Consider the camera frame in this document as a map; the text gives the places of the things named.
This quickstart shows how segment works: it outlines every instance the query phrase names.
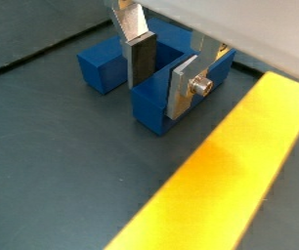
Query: blue block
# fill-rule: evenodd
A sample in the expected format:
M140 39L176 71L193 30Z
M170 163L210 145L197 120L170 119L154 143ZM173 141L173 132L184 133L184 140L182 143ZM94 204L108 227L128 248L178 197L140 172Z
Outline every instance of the blue block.
M198 95L193 97L188 111L177 120L165 116L172 69L196 52L190 48L190 31L157 19L150 19L148 25L149 30L157 34L156 73L132 89L133 115L146 127L162 135L204 97ZM209 67L213 89L228 75L234 53L236 51L230 50ZM101 94L108 93L128 79L128 64L121 54L118 36L78 54L84 78Z
M213 82L213 89L221 84L228 75L234 54L236 51L230 50L209 67L208 77ZM176 120L165 116L170 68L173 68L178 62L180 60L170 63L153 75L153 77L132 89L133 115L160 136L204 100L204 97L194 95L189 109Z
M118 36L78 53L84 79L102 95L128 80L128 63L121 53Z

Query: metal clamp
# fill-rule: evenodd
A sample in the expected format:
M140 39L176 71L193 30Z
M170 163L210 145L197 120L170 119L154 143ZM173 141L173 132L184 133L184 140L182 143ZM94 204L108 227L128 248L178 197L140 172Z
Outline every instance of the metal clamp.
M202 97L209 93L213 83L206 79L212 63L229 51L229 47L193 31L192 48L198 55L186 59L174 69L170 76L166 116L176 120L190 107L194 95Z
M156 35L149 31L144 9L132 0L104 0L121 37L128 60L128 85L132 89L154 73Z

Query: yellow tape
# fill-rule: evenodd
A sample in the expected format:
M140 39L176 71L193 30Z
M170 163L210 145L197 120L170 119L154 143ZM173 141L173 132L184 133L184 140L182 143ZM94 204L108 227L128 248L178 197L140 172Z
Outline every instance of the yellow tape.
M105 249L233 249L297 137L299 83L269 72Z

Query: yellow strip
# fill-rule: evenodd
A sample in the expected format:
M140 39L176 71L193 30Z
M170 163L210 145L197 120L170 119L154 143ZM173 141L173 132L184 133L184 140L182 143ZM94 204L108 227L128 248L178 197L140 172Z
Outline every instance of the yellow strip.
M233 249L297 137L299 83L269 72L105 249Z

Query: dark gray surface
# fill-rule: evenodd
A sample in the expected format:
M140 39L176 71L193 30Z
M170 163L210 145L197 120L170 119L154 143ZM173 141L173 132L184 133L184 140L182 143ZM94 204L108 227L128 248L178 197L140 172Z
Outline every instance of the dark gray surface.
M106 20L102 0L0 0L0 67Z
M225 84L164 136L132 117L126 85L85 85L76 54L100 29L0 76L0 250L101 249L256 79ZM299 249L299 144L242 249Z

